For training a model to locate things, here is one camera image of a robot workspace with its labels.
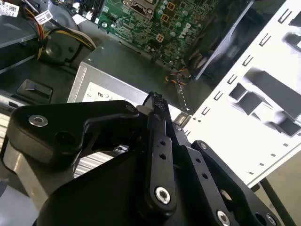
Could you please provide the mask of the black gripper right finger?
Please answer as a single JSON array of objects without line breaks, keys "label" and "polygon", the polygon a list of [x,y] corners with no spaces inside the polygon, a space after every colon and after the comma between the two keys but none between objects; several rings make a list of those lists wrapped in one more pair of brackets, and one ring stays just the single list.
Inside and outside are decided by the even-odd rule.
[{"label": "black gripper right finger", "polygon": [[172,124],[176,146],[186,178],[196,192],[194,200],[205,208],[211,226],[279,226],[281,223],[258,196],[202,140],[190,143],[183,129]]}]

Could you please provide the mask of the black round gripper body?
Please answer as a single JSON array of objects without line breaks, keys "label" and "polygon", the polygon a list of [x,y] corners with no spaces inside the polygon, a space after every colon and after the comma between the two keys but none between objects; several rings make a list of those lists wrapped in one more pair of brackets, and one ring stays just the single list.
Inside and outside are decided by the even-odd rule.
[{"label": "black round gripper body", "polygon": [[[209,226],[208,201],[183,149],[124,153],[58,188],[39,226]],[[150,175],[154,168],[155,175]]]}]

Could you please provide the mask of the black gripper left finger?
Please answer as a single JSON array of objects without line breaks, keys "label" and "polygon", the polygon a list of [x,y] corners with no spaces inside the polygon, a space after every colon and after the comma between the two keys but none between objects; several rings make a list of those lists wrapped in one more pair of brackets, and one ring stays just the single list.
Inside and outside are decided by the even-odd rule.
[{"label": "black gripper left finger", "polygon": [[41,211],[58,188],[128,152],[172,154],[166,100],[150,93],[125,100],[22,106],[8,123],[1,157]]}]

